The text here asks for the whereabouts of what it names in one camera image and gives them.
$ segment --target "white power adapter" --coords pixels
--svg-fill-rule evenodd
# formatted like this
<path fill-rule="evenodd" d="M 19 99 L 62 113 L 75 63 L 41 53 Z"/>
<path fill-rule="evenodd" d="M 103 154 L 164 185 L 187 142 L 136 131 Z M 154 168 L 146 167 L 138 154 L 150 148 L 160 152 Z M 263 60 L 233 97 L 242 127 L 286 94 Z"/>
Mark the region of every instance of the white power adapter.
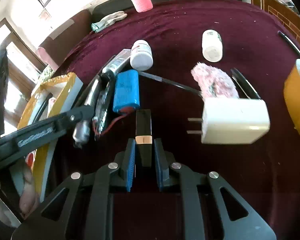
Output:
<path fill-rule="evenodd" d="M 188 133 L 200 133 L 204 144 L 251 144 L 270 128 L 266 103 L 259 99 L 205 98 L 200 120 L 202 130 Z"/>

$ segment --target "white bottle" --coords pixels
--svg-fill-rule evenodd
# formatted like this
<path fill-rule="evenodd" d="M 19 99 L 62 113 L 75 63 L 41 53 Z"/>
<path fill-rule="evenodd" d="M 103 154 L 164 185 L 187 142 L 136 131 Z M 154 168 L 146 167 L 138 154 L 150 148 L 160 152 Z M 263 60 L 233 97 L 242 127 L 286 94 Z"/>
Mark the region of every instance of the white bottle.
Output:
<path fill-rule="evenodd" d="M 222 40 L 215 30 L 206 30 L 202 34 L 202 54 L 210 62 L 222 59 Z"/>
<path fill-rule="evenodd" d="M 153 58 L 148 42 L 136 41 L 131 49 L 130 64 L 136 70 L 145 71 L 152 67 Z"/>

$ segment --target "maroon tablecloth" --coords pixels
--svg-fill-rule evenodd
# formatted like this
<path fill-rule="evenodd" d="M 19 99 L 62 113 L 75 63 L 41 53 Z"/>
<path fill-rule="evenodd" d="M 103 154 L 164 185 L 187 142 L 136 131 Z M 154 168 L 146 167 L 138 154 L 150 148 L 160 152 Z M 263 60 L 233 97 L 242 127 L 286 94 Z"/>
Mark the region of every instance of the maroon tablecloth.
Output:
<path fill-rule="evenodd" d="M 228 74 L 230 68 L 237 68 L 256 88 L 268 107 L 268 134 L 252 145 L 203 145 L 200 136 L 186 133 L 200 128 L 188 123 L 187 118 L 201 117 L 202 100 L 144 77 L 139 79 L 141 107 L 151 109 L 153 136 L 162 138 L 165 150 L 193 171 L 221 174 L 282 239 L 300 212 L 300 136 L 283 98 L 284 81 L 296 54 L 277 31 L 295 39 L 266 12 L 232 0 L 173 0 L 145 13 L 131 9 L 127 14 L 125 20 L 102 32 L 90 33 L 56 74 L 75 72 L 87 85 L 113 54 L 144 39 L 153 52 L 150 73 L 199 89 L 190 70 L 197 62 L 209 64 L 202 56 L 202 33 L 207 29 L 218 31 L 223 59 L 211 65 Z M 134 135 L 132 114 L 85 150 L 72 147 L 70 134 L 61 138 L 55 154 L 66 163 L 67 175 L 75 170 L 90 173 L 111 162 Z M 155 182 L 137 182 L 133 191 L 139 193 L 116 197 L 114 239 L 179 239 L 174 220 L 179 212 L 177 200 L 159 195 L 154 188 Z"/>

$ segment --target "triangular cutout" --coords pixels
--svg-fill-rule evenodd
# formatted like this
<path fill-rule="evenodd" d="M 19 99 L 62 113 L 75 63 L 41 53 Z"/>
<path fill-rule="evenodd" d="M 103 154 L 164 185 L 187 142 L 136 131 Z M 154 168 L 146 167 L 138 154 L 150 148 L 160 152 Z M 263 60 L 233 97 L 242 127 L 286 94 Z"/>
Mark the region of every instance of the triangular cutout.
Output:
<path fill-rule="evenodd" d="M 226 188 L 221 188 L 220 192 L 231 221 L 236 221 L 248 216 L 248 211 L 230 194 Z"/>
<path fill-rule="evenodd" d="M 58 221 L 63 210 L 63 206 L 69 193 L 68 188 L 64 188 L 51 203 L 42 211 L 42 217 Z"/>

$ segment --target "brown armchair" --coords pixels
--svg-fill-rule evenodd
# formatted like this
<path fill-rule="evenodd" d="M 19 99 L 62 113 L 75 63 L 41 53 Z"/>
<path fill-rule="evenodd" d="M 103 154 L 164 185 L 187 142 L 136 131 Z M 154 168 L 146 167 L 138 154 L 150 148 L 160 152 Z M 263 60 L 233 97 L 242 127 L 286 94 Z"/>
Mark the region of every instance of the brown armchair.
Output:
<path fill-rule="evenodd" d="M 39 57 L 54 70 L 62 64 L 71 49 L 91 31 L 92 16 L 82 10 L 55 29 L 38 47 Z"/>

